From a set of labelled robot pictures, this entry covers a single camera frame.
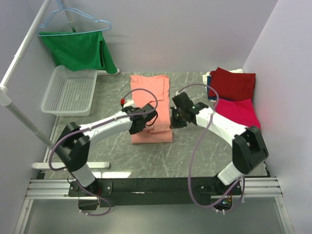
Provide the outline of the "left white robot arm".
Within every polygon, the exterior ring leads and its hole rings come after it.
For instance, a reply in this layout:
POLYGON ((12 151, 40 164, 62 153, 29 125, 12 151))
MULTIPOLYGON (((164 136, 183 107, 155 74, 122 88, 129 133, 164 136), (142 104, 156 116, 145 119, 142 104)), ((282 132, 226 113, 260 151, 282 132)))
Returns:
POLYGON ((124 107, 111 117, 83 126, 72 122, 64 128, 54 146, 54 152, 80 184, 80 190, 85 195, 99 194, 99 181, 87 165, 90 147, 117 133, 139 133, 148 122, 157 117, 155 107, 146 104, 142 108, 124 107))

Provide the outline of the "salmon pink t shirt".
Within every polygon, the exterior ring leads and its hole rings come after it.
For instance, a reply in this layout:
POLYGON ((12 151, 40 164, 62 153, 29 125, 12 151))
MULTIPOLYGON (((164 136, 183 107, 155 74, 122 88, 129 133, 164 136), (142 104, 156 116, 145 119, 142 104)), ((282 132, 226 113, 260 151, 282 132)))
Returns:
POLYGON ((170 128, 170 79, 166 75, 144 77, 141 75, 130 76, 131 89, 143 88, 151 91, 132 92, 132 99, 136 107, 142 108, 146 104, 157 106, 158 118, 148 122, 143 131, 131 136, 133 144, 140 143, 171 143, 173 132, 170 128))

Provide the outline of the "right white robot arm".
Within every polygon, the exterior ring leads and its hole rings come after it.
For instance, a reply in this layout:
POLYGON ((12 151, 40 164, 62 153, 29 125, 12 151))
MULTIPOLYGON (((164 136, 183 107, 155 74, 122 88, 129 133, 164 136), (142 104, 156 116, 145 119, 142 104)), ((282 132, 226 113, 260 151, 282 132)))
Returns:
POLYGON ((171 107, 171 128, 183 128, 188 123, 208 129, 232 148, 232 161, 211 179, 208 189, 211 194, 226 194, 234 181, 249 174, 269 156, 258 127, 233 122, 202 102, 188 108, 171 107))

